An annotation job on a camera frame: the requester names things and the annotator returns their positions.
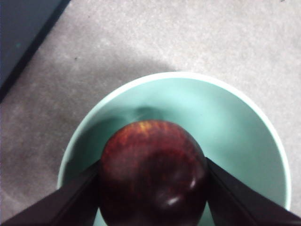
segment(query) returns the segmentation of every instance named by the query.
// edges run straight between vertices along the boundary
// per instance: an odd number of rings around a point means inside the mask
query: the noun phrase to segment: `gray carpet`
[[[55,190],[77,125],[104,96],[167,71],[249,96],[286,149],[301,215],[301,1],[71,0],[1,105],[1,220]]]

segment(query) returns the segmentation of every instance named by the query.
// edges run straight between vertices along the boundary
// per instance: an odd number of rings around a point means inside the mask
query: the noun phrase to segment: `apple skin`
[[[168,121],[118,130],[104,147],[99,180],[108,226],[196,226],[207,199],[204,154],[187,131]]]

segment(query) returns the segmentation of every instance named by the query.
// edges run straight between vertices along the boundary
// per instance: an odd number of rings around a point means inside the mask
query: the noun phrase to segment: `mint green bowl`
[[[291,182],[287,158],[268,118],[235,88],[186,72],[145,76],[101,100],[80,123],[67,146],[58,187],[98,160],[114,132],[145,119],[181,125],[200,144],[205,156],[289,209]],[[100,212],[94,225],[106,225]],[[206,206],[199,226],[213,225]]]

